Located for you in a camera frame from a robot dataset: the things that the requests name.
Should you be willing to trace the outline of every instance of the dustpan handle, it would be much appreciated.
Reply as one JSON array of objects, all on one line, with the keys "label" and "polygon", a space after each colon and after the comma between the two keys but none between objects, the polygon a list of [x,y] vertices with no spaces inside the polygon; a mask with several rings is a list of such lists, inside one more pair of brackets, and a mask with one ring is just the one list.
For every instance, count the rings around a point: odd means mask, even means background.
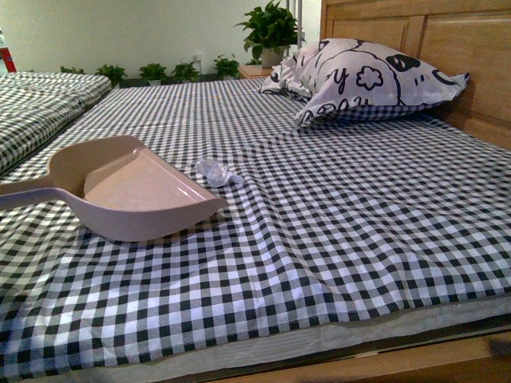
[{"label": "dustpan handle", "polygon": [[59,199],[49,176],[0,185],[0,210]]}]

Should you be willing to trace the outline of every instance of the plant pot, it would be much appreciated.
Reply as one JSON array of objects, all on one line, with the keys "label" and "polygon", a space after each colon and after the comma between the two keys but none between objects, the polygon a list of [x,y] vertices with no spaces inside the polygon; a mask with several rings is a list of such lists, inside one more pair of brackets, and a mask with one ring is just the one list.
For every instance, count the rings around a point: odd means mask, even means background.
[{"label": "plant pot", "polygon": [[263,68],[269,69],[280,64],[286,48],[286,46],[280,46],[279,53],[276,53],[273,49],[263,48],[263,52],[261,53],[261,63],[263,64]]}]

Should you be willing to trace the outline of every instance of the checkered blanket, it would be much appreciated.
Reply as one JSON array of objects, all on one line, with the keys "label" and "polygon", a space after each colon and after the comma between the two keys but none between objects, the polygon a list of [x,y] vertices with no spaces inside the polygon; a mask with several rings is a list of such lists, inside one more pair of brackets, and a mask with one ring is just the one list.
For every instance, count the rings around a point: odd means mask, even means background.
[{"label": "checkered blanket", "polygon": [[0,211],[0,375],[141,363],[212,345],[511,292],[511,153],[431,117],[324,121],[260,80],[113,90],[52,152],[130,134],[204,184],[245,178],[210,219],[143,243],[94,234],[62,202]]},{"label": "checkered blanket", "polygon": [[0,76],[0,173],[110,89],[110,80],[103,76],[30,72]]}]

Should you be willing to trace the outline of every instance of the wooden nightstand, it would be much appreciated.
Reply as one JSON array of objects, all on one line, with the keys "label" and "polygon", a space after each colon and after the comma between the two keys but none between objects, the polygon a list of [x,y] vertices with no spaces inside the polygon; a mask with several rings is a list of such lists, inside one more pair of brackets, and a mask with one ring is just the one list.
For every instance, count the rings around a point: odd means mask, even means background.
[{"label": "wooden nightstand", "polygon": [[268,77],[273,69],[263,69],[261,65],[242,65],[238,67],[241,78]]}]

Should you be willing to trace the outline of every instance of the pillow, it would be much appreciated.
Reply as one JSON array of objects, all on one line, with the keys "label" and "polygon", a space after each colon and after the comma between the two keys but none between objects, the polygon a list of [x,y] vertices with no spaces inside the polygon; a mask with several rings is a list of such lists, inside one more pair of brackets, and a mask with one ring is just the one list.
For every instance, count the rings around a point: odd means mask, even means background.
[{"label": "pillow", "polygon": [[296,125],[335,113],[377,120],[432,108],[453,100],[469,80],[373,42],[330,38],[306,45],[277,65],[261,93],[308,101]]}]

